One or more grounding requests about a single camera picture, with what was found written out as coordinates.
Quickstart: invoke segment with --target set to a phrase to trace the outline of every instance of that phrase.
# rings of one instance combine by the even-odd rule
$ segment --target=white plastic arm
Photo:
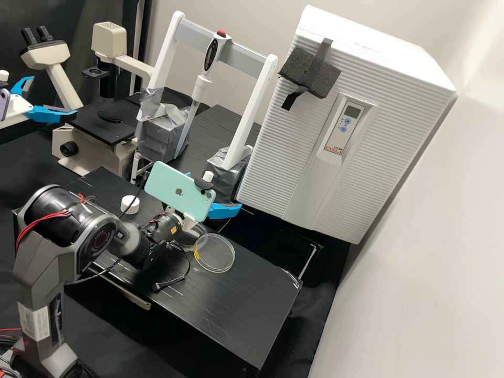
[[[80,100],[77,92],[75,92],[75,89],[73,88],[74,86],[68,79],[68,76],[65,73],[65,70],[63,70],[61,64],[48,66],[46,67],[46,71],[65,109],[75,110],[82,108],[82,101]]]
[[[264,62],[264,66],[259,74],[254,90],[248,100],[247,107],[243,112],[243,117],[240,120],[235,135],[233,136],[233,140],[231,141],[231,145],[229,146],[229,150],[224,158],[224,162],[222,163],[222,168],[225,170],[231,169],[242,158],[245,142],[250,133],[250,129],[252,128],[259,105],[263,100],[266,88],[271,80],[271,76],[275,71],[277,62],[278,57],[273,54],[268,55],[266,61]]]
[[[158,59],[156,60],[156,65],[154,66],[154,71],[151,75],[151,80],[147,88],[162,88],[166,85],[166,79],[168,78],[168,73],[172,67],[173,57],[175,56],[175,51],[177,50],[177,41],[175,40],[175,33],[179,27],[180,21],[185,18],[185,14],[176,11],[170,25],[164,37],[163,45],[159,51]]]
[[[154,68],[132,58],[128,55],[120,55],[114,58],[114,64],[118,67],[125,69],[128,72],[140,76],[142,78],[142,83],[146,84],[150,81],[152,72]]]

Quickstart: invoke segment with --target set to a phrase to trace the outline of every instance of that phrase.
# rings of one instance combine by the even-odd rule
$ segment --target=white bottle cap
[[[134,198],[135,198],[135,196],[133,196],[133,195],[124,196],[121,200],[121,211],[124,211],[128,207],[128,205],[131,203],[131,201],[133,201]],[[130,208],[128,209],[126,214],[138,213],[139,207],[140,207],[140,200],[138,198],[135,198],[135,201],[130,206]]]
[[[214,178],[214,173],[210,171],[206,171],[205,174],[203,175],[203,180],[206,182],[212,182],[212,179]]]
[[[0,70],[0,81],[7,81],[9,79],[9,72]]]

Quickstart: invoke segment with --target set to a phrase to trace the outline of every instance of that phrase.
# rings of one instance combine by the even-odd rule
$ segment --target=petri dish
[[[224,273],[235,262],[235,248],[222,235],[205,234],[194,244],[194,258],[206,270]]]
[[[207,233],[208,231],[206,227],[201,223],[197,223],[193,228],[191,228],[187,232],[180,231],[180,233],[177,235],[176,240],[184,251],[191,252],[197,240],[202,235]]]

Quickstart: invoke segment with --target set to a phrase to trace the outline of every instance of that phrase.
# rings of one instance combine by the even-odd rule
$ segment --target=black knob
[[[66,142],[63,143],[60,147],[59,150],[63,154],[63,156],[69,158],[70,156],[74,156],[79,152],[79,146],[77,146],[76,142]]]
[[[35,38],[35,35],[30,28],[24,28],[21,30],[21,34],[23,34],[23,38],[25,39],[27,45],[31,46],[38,43],[37,38]]]
[[[37,33],[40,37],[41,42],[47,42],[50,40],[54,40],[53,36],[49,34],[47,28],[44,25],[41,25],[37,28]]]

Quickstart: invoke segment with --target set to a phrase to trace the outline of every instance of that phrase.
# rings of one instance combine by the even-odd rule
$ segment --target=control panel
[[[353,101],[347,101],[343,110],[333,126],[332,132],[325,143],[324,150],[336,155],[341,155],[348,140],[364,113],[365,106]]]

